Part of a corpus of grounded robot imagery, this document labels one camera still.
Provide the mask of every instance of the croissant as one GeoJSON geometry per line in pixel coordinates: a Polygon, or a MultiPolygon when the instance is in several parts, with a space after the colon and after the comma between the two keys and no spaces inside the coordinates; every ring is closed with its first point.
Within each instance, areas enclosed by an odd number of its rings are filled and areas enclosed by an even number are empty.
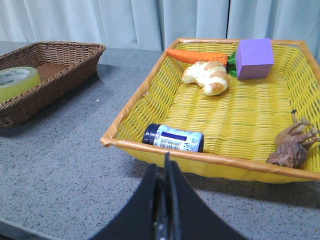
{"type": "Polygon", "coordinates": [[[184,70],[181,79],[186,84],[197,83],[204,96],[218,95],[229,86],[226,68],[219,61],[197,61],[184,70]]]}

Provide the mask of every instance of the table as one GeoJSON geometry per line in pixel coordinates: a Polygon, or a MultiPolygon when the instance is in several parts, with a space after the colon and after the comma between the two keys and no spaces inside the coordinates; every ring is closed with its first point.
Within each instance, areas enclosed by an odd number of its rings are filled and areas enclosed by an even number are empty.
{"type": "MultiPolygon", "coordinates": [[[[0,55],[25,45],[0,42],[0,55]]],[[[148,164],[103,147],[100,137],[161,54],[107,48],[88,81],[21,126],[0,127],[0,235],[84,240],[125,206],[148,164]]],[[[212,211],[248,239],[320,239],[318,181],[184,176],[212,211]]]]}

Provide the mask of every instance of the tape roll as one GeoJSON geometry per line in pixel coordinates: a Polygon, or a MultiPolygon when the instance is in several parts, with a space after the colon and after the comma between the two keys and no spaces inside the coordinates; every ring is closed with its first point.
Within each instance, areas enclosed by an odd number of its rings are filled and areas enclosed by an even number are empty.
{"type": "Polygon", "coordinates": [[[0,103],[14,98],[41,83],[37,69],[20,66],[0,71],[0,103]]]}

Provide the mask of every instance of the barcode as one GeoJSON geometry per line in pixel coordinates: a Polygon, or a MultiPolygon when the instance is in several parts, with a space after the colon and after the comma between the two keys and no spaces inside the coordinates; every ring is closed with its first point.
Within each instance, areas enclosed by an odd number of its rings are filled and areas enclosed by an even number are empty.
{"type": "Polygon", "coordinates": [[[161,139],[160,147],[165,149],[180,149],[181,142],[179,141],[173,141],[169,139],[161,139]]]}

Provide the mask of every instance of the white curtain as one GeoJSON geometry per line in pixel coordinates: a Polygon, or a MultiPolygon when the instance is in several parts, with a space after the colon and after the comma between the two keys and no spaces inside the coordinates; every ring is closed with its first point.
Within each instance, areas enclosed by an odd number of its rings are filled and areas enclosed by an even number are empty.
{"type": "Polygon", "coordinates": [[[0,41],[163,50],[177,37],[305,40],[320,63],[320,1],[0,0],[0,41]]]}

